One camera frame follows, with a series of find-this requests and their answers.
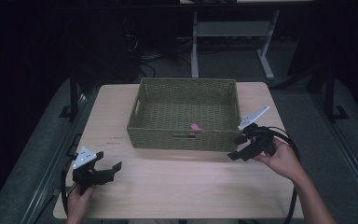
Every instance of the green woven basket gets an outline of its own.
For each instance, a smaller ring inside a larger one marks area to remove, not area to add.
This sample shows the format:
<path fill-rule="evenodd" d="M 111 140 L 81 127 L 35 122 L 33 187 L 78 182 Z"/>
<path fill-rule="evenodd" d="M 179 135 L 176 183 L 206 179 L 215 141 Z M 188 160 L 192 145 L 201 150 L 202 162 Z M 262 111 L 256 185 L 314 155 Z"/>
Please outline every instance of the green woven basket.
<path fill-rule="evenodd" d="M 235 80 L 143 78 L 127 131 L 133 147 L 234 151 L 240 117 Z"/>

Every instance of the hand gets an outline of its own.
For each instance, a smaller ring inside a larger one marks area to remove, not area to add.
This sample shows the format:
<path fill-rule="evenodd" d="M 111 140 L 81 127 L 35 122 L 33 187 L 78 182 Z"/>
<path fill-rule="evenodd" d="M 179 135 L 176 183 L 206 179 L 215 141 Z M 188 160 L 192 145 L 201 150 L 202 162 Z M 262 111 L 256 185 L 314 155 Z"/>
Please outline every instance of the hand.
<path fill-rule="evenodd" d="M 276 152 L 272 157 L 270 155 L 264 156 L 260 154 L 255 156 L 254 160 L 263 162 L 278 175 L 284 176 L 292 181 L 306 175 L 304 169 L 296 158 L 295 152 L 287 144 L 277 138 L 274 138 L 272 143 L 276 149 Z"/>
<path fill-rule="evenodd" d="M 98 186 L 89 187 L 80 195 L 80 186 L 76 185 L 68 197 L 68 218 L 66 223 L 81 223 L 90 207 L 90 199 Z"/>

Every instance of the dark background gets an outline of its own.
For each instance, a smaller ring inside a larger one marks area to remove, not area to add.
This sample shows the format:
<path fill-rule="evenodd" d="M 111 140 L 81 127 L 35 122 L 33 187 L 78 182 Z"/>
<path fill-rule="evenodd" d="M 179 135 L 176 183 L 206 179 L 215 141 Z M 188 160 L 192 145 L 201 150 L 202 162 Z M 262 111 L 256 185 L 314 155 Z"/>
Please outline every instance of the dark background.
<path fill-rule="evenodd" d="M 93 3 L 110 6 L 113 1 Z M 129 43 L 123 21 L 117 21 L 120 15 L 78 16 L 57 9 L 79 4 L 0 1 L 0 189 L 51 97 L 72 72 L 83 77 L 82 91 L 102 83 L 131 82 L 137 76 L 137 59 L 126 51 Z M 295 27 L 294 13 L 282 12 L 275 38 L 298 38 L 298 30 L 291 28 Z M 178 35 L 187 35 L 184 27 L 191 24 L 191 14 L 160 16 L 166 20 L 137 14 L 135 25 L 127 28 L 145 44 L 159 39 L 162 44 L 158 47 L 174 56 L 171 43 Z M 176 16 L 182 17 L 182 22 L 177 22 Z M 160 33 L 148 35 L 147 30 L 156 26 Z M 295 76 L 320 60 L 334 67 L 336 77 L 358 103 L 358 0 L 316 1 L 289 75 Z"/>

